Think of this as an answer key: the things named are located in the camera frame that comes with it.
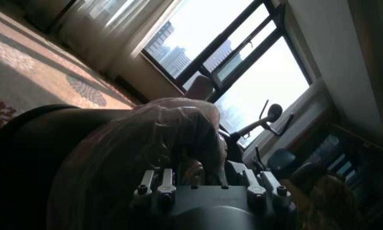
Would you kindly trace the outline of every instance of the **floor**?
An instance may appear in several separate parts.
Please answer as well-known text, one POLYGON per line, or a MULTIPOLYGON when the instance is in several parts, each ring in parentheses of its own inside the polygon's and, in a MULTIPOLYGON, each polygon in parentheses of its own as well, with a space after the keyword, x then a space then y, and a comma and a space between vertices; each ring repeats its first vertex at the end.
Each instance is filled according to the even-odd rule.
POLYGON ((135 99, 22 18, 0 11, 0 128, 18 114, 46 104, 130 109, 135 99))

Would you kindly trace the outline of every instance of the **lever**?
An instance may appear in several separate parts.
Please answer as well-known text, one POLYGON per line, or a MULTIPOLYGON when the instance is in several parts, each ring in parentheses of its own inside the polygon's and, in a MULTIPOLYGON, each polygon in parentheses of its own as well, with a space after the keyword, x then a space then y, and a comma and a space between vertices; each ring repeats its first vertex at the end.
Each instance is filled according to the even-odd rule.
POLYGON ((135 207, 147 207, 151 202, 151 180, 154 171, 146 170, 138 188, 133 192, 133 204, 135 207))
POLYGON ((266 202, 266 189, 258 184, 253 170, 242 171, 247 183, 247 202, 254 208, 262 208, 266 202))
POLYGON ((291 193, 287 188, 279 184, 271 172, 263 171, 259 175, 262 184, 271 194, 273 204, 278 207, 289 207, 291 204, 291 193))
POLYGON ((158 201, 163 210, 169 210, 175 200, 175 187, 173 186, 171 169, 163 170, 163 178, 158 187, 158 201))
POLYGON ((230 134, 227 132, 225 132, 222 129, 218 129, 218 134, 225 138, 225 139, 230 139, 230 134))

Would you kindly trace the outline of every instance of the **curtain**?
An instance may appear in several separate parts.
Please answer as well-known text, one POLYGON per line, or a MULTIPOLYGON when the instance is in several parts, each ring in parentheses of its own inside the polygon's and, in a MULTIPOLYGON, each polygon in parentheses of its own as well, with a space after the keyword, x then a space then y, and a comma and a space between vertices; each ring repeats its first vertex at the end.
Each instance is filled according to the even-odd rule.
POLYGON ((181 0, 78 0, 58 22, 60 40, 114 79, 181 0))
POLYGON ((294 119, 286 133, 281 137, 277 137, 269 131, 263 131, 243 153, 243 162, 251 162, 251 158, 255 156, 257 145, 261 151, 262 162, 267 162, 275 150, 279 148, 289 148, 291 143, 301 138, 307 129, 334 109, 334 102, 327 92, 324 82, 322 78, 319 78, 310 85, 309 89, 293 105, 285 110, 277 122, 271 125, 277 130, 281 130, 289 115, 294 113, 294 119))

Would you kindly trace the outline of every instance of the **black window frame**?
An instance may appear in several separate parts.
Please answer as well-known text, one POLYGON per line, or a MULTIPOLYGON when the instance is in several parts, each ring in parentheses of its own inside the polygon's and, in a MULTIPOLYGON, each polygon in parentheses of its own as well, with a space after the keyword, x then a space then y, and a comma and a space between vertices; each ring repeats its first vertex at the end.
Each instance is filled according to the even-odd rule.
POLYGON ((207 76, 211 79, 213 86, 214 86, 214 93, 209 97, 207 101, 214 103, 219 99, 219 97, 225 94, 225 92, 229 90, 229 88, 231 87, 234 82, 243 75, 246 70, 257 62, 257 60, 266 53, 266 51, 270 49, 270 47, 274 45, 274 43, 278 41, 278 39, 281 37, 285 38, 286 44, 287 44, 289 49, 293 53, 297 64, 298 64, 299 69, 303 73, 305 79, 306 79, 307 83, 311 84, 313 83, 311 78, 309 76, 303 62, 299 58, 298 51, 293 45, 293 41, 289 37, 287 31, 285 28, 285 4, 279 4, 278 7, 275 8, 273 3, 271 3, 271 0, 253 0, 253 2, 249 4, 246 9, 241 12, 241 14, 237 16, 234 21, 226 27, 223 32, 214 38, 214 40, 206 46, 203 51, 199 53, 199 55, 194 58, 194 60, 190 62, 190 64, 182 70, 182 72, 177 78, 174 78, 169 74, 166 69, 155 61, 155 59, 151 57, 151 55, 147 53, 147 51, 145 49, 142 50, 142 54, 146 56, 146 58, 153 63, 153 65, 155 65, 155 67, 159 69, 162 74, 171 80, 171 82, 175 84, 175 86, 182 90, 182 92, 186 92, 186 89, 183 88, 183 84, 187 82, 187 80, 191 78, 191 76, 195 74, 195 72, 201 72, 202 75, 207 76), (247 36, 247 38, 242 41, 242 43, 238 45, 238 47, 231 51, 231 53, 227 55, 226 59, 219 63, 219 65, 214 69, 214 71, 210 72, 207 70, 207 68, 205 67, 203 63, 210 58, 211 54, 215 52, 218 47, 227 40, 229 36, 238 29, 238 27, 245 22, 245 20, 250 17, 250 15, 257 10, 257 8, 261 6, 261 4, 265 4, 265 7, 266 7, 270 15, 263 20, 263 22, 257 26, 257 28, 251 32, 250 36, 247 36), (274 21, 274 23, 277 25, 275 30, 269 34, 269 36, 265 38, 265 40, 258 45, 258 47, 253 50, 253 52, 250 53, 247 58, 238 64, 238 66, 234 68, 231 73, 227 75, 226 79, 223 81, 219 81, 215 77, 213 77, 211 74, 215 72, 217 69, 219 69, 226 64, 226 61, 231 58, 231 56, 237 52, 239 52, 239 50, 243 48, 243 46, 247 43, 250 43, 250 38, 253 38, 254 35, 261 32, 261 30, 267 25, 267 23, 270 23, 271 20, 274 21))

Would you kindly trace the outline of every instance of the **sheer curtain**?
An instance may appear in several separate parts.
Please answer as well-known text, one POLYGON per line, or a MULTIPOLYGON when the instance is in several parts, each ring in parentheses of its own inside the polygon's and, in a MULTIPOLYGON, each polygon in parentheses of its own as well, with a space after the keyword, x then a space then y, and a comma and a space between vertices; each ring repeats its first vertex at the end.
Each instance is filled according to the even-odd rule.
POLYGON ((181 0, 78 0, 58 22, 60 40, 116 78, 181 0))

